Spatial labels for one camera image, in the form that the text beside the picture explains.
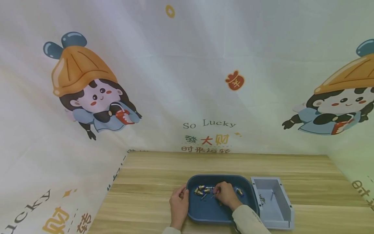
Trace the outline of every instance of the blue tray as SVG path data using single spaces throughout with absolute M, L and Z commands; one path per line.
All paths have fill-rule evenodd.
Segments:
M 206 201 L 194 194 L 199 185 L 213 187 L 216 184 L 226 181 L 235 188 L 240 188 L 244 194 L 239 200 L 252 208 L 257 215 L 260 215 L 256 196 L 252 184 L 242 176 L 236 175 L 195 175 L 187 182 L 187 189 L 190 190 L 188 216 L 195 222 L 209 224 L 232 224 L 232 211 L 225 205 L 220 206 L 216 198 L 211 198 L 213 193 L 206 195 Z

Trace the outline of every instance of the plastic tray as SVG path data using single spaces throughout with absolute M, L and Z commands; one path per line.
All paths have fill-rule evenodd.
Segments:
M 251 177 L 260 219 L 268 229 L 294 229 L 294 208 L 278 177 Z
M 232 211 L 229 207 L 219 205 L 217 199 L 212 193 L 206 195 L 206 201 L 201 200 L 201 196 L 194 194 L 194 190 L 199 185 L 213 187 L 216 184 L 226 181 L 233 185 L 233 187 L 240 188 L 244 194 L 239 197 L 239 200 L 252 208 L 258 215 L 259 206 L 255 197 L 252 184 L 242 176 L 236 175 L 195 175 L 187 182 L 187 189 L 190 190 L 188 216 L 191 220 L 200 223 L 208 224 L 232 224 Z

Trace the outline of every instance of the white sleeve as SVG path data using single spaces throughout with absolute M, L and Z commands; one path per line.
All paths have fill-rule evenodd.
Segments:
M 246 205 L 241 205 L 233 212 L 234 222 L 242 234 L 271 234 L 263 225 L 259 216 Z
M 165 230 L 162 232 L 162 234 L 181 234 L 181 231 L 172 228 L 172 227 L 167 227 Z

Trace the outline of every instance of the metal pin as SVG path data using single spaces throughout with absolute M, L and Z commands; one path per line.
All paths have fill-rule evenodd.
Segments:
M 203 198 L 205 199 L 206 195 L 207 195 L 207 194 L 205 194 L 205 195 L 204 195 L 200 200 L 203 200 Z
M 239 194 L 241 197 L 244 195 L 240 188 L 236 189 L 236 193 Z

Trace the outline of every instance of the cartoon face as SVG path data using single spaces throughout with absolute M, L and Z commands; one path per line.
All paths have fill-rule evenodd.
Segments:
M 83 97 L 77 100 L 71 100 L 72 106 L 81 106 L 86 111 L 98 113 L 107 110 L 108 106 L 115 101 L 120 101 L 121 90 L 115 89 L 112 86 L 101 82 L 99 79 L 94 80 L 97 84 L 96 87 L 87 85 L 83 91 Z
M 363 92 L 346 89 L 336 96 L 314 101 L 313 106 L 317 107 L 320 113 L 342 114 L 360 111 L 373 100 L 374 93 L 370 87 Z

